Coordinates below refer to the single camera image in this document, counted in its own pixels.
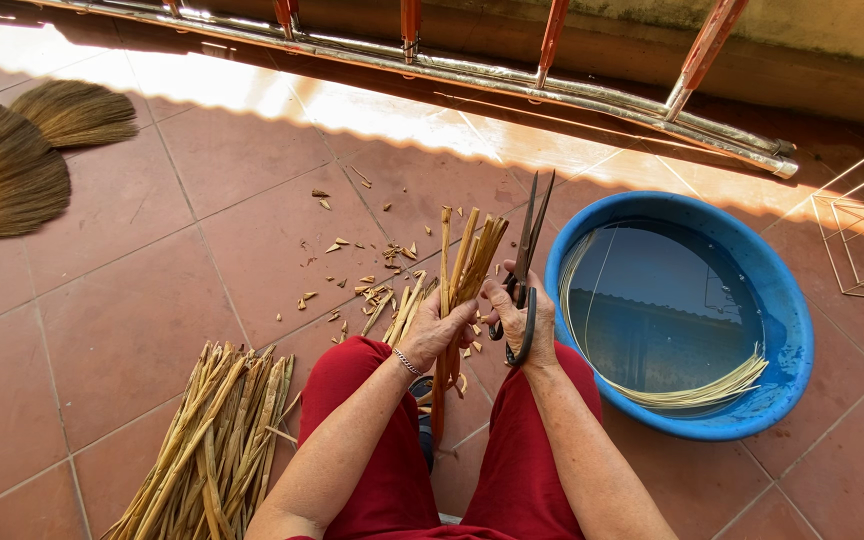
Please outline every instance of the metal railing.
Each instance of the metal railing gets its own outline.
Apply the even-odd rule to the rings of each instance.
[[[298,0],[273,0],[275,23],[212,14],[177,3],[182,0],[166,0],[164,5],[129,0],[23,1],[86,14],[137,20],[181,32],[195,32],[391,71],[408,78],[422,77],[508,94],[526,98],[533,103],[556,103],[594,111],[730,156],[780,178],[790,178],[799,168],[789,158],[795,149],[792,143],[757,135],[683,110],[748,0],[718,0],[702,25],[682,66],[681,75],[665,103],[599,84],[548,75],[565,23],[569,0],[553,0],[542,39],[541,59],[535,73],[463,59],[444,52],[421,51],[421,0],[401,0],[401,48],[358,37],[303,31],[299,24]]]

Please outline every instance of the person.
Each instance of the person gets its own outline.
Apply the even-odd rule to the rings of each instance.
[[[512,271],[515,262],[505,261]],[[489,324],[518,352],[526,310],[532,348],[491,411],[479,483],[461,524],[441,524],[406,392],[457,335],[468,347],[476,300],[439,318],[439,295],[418,308],[398,353],[351,338],[326,352],[302,390],[298,451],[256,511],[246,540],[676,538],[601,425],[593,372],[555,342],[555,305],[538,276],[536,305],[516,309],[487,279]]]

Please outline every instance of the silver bracelet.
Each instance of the silver bracelet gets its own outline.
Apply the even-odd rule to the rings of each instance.
[[[421,376],[423,374],[423,372],[416,369],[416,366],[412,365],[412,362],[410,362],[408,359],[405,358],[405,354],[403,354],[401,350],[392,349],[391,351],[398,356],[398,359],[400,361],[402,361],[403,364],[405,364],[405,367],[408,368],[409,371],[411,371],[412,373],[414,373],[418,376]]]

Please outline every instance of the scissors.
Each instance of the scissors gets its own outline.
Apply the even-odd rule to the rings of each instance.
[[[515,307],[519,310],[525,308],[526,293],[528,293],[529,298],[525,335],[522,336],[522,348],[518,351],[518,356],[512,352],[512,347],[509,347],[509,343],[505,344],[505,365],[509,367],[518,367],[522,365],[522,362],[525,362],[525,359],[529,356],[529,349],[532,348],[532,337],[536,332],[536,311],[533,308],[536,304],[536,288],[527,286],[525,279],[529,275],[529,265],[532,264],[532,256],[536,252],[536,245],[539,244],[539,233],[543,229],[543,220],[546,218],[549,196],[552,194],[552,187],[555,185],[555,170],[552,171],[552,179],[549,180],[548,189],[545,190],[545,198],[542,200],[542,205],[538,209],[538,215],[533,225],[532,211],[536,205],[536,186],[538,184],[539,171],[535,171],[535,176],[532,178],[532,194],[529,196],[529,206],[525,210],[525,224],[522,225],[522,238],[518,242],[515,270],[510,272],[508,276],[505,276],[505,280],[502,281],[505,291],[512,298],[516,298],[516,285],[518,285],[518,299],[515,301]],[[502,321],[488,327],[488,339],[498,341],[504,335],[505,330],[502,328]]]

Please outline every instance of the broom head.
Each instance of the broom head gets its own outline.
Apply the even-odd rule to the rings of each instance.
[[[124,94],[84,80],[49,80],[9,107],[55,148],[126,141],[138,135],[136,108]]]
[[[0,238],[31,233],[69,204],[66,161],[35,125],[0,104]]]

